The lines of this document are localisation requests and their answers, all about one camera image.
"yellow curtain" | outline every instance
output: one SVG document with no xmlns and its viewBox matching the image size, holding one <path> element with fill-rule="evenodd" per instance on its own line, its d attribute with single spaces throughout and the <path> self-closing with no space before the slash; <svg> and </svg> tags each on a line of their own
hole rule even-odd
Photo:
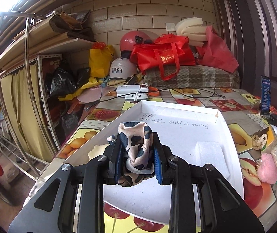
<svg viewBox="0 0 277 233">
<path fill-rule="evenodd" d="M 35 62 L 35 64 L 32 64 L 30 69 L 37 108 L 40 113 L 41 122 L 46 129 L 39 98 L 38 63 Z M 54 155 L 50 152 L 49 146 L 40 131 L 31 104 L 25 67 L 18 70 L 17 73 L 2 78 L 1 87 L 10 121 L 21 146 L 29 154 L 47 162 L 51 162 Z"/>
</svg>

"black plastic bag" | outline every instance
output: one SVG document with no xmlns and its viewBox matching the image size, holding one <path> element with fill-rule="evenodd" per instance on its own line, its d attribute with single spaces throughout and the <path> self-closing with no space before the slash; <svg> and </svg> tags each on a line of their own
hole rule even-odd
<svg viewBox="0 0 277 233">
<path fill-rule="evenodd" d="M 74 111 L 70 114 L 66 113 L 61 117 L 61 123 L 66 137 L 68 137 L 73 130 L 78 127 L 78 121 L 78 113 Z"/>
<path fill-rule="evenodd" d="M 77 88 L 81 88 L 84 84 L 89 82 L 91 68 L 81 68 L 77 71 L 78 81 Z"/>
<path fill-rule="evenodd" d="M 45 92 L 50 95 L 52 85 L 53 74 L 47 73 L 45 75 Z"/>
<path fill-rule="evenodd" d="M 53 74 L 50 96 L 66 96 L 76 90 L 77 86 L 73 76 L 63 68 L 57 68 Z"/>
</svg>

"white tile wall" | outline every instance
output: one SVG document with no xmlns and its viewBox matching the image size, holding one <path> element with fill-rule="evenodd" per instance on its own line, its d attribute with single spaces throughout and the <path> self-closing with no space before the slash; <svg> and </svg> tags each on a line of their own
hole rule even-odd
<svg viewBox="0 0 277 233">
<path fill-rule="evenodd" d="M 214 0 L 76 0 L 62 6 L 62 10 L 73 13 L 91 10 L 88 25 L 97 41 L 112 45 L 120 57 L 121 37 L 132 30 L 141 30 L 156 39 L 167 32 L 165 23 L 178 23 L 189 17 L 202 17 L 203 24 L 212 25 L 216 31 L 218 14 Z M 89 52 L 71 53 L 68 59 L 79 68 L 87 67 Z"/>
</svg>

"wooden shelf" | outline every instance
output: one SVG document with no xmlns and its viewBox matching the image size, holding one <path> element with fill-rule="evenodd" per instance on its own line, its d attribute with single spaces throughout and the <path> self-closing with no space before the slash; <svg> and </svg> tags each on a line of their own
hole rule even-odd
<svg viewBox="0 0 277 233">
<path fill-rule="evenodd" d="M 94 42 L 87 41 L 80 38 L 71 39 L 63 43 L 56 44 L 54 46 L 43 49 L 38 54 L 58 54 L 78 51 L 80 49 L 91 49 Z"/>
</svg>

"metal screw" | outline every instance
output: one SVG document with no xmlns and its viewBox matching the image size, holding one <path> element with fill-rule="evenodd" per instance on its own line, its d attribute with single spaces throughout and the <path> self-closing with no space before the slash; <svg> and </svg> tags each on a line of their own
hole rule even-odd
<svg viewBox="0 0 277 233">
<path fill-rule="evenodd" d="M 62 170 L 63 170 L 63 171 L 67 171 L 67 170 L 70 169 L 70 167 L 71 167 L 70 164 L 64 164 L 64 165 L 62 165 Z"/>
<path fill-rule="evenodd" d="M 208 171 L 213 171 L 214 170 L 214 166 L 211 164 L 206 164 L 205 165 L 205 169 L 207 169 Z"/>
<path fill-rule="evenodd" d="M 105 155 L 99 155 L 98 157 L 97 157 L 97 160 L 98 161 L 105 161 L 107 159 L 107 156 L 105 156 Z"/>
<path fill-rule="evenodd" d="M 169 160 L 175 162 L 175 161 L 178 161 L 178 157 L 175 155 L 171 155 L 169 156 Z"/>
</svg>

